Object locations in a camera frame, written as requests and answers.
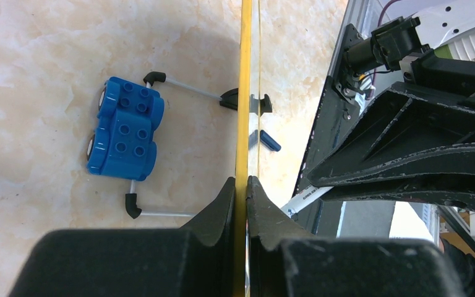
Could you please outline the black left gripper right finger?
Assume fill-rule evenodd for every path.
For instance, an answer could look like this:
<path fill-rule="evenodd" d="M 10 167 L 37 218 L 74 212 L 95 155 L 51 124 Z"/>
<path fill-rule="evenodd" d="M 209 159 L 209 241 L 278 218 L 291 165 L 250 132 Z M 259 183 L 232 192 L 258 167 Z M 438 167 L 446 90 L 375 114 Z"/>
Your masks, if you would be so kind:
<path fill-rule="evenodd" d="M 247 182 L 252 296 L 463 296 L 453 266 L 421 239 L 322 238 Z"/>

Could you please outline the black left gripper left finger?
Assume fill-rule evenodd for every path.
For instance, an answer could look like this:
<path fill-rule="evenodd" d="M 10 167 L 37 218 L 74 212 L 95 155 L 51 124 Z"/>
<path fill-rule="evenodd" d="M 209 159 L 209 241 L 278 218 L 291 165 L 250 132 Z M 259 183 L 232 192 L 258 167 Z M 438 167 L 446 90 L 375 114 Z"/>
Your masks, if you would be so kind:
<path fill-rule="evenodd" d="M 49 232 L 11 296 L 229 296 L 234 195 L 228 178 L 180 228 Z"/>

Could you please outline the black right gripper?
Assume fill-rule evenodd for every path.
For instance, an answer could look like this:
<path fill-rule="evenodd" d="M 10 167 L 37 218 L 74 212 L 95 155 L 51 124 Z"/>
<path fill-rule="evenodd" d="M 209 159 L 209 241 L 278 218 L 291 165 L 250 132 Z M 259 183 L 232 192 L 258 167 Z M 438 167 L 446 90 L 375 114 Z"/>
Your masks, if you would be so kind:
<path fill-rule="evenodd" d="M 475 212 L 475 61 L 434 50 L 403 61 L 342 143 L 308 174 L 329 200 L 395 200 Z"/>

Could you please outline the white whiteboard marker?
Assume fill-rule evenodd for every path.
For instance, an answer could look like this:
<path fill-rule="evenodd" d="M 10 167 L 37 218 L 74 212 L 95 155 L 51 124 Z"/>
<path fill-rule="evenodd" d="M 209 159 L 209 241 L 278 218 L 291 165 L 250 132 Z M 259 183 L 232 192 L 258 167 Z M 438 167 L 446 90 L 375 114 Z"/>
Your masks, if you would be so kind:
<path fill-rule="evenodd" d="M 281 210 L 288 217 L 292 217 L 317 199 L 321 198 L 331 189 L 332 187 L 308 186 L 292 197 L 285 205 L 281 207 Z"/>

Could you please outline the blue marker cap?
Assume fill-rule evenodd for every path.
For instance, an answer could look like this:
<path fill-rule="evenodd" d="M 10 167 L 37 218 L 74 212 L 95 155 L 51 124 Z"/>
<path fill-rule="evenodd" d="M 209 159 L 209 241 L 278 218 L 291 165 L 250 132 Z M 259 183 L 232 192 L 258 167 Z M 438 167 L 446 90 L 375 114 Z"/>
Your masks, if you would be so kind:
<path fill-rule="evenodd" d="M 259 132 L 260 142 L 272 152 L 279 152 L 281 150 L 281 145 L 266 131 L 261 130 Z"/>

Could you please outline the yellow framed whiteboard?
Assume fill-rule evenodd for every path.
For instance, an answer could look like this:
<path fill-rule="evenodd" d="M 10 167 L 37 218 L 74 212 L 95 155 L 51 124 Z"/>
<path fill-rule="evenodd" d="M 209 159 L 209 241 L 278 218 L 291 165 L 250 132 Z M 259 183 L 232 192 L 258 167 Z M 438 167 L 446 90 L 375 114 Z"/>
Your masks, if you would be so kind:
<path fill-rule="evenodd" d="M 257 178 L 258 155 L 249 147 L 259 126 L 261 12 L 259 1 L 243 1 L 235 175 L 215 200 L 184 226 L 155 230 L 171 249 L 158 256 L 137 296 L 250 296 L 249 189 Z"/>

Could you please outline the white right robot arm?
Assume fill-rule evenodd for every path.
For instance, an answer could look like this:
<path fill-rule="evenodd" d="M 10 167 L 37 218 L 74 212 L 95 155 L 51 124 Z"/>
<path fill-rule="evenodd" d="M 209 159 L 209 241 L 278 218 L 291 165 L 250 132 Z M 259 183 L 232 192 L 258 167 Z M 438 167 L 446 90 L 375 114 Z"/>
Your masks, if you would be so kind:
<path fill-rule="evenodd" d="M 403 200 L 475 212 L 475 1 L 339 37 L 301 173 L 328 199 Z"/>

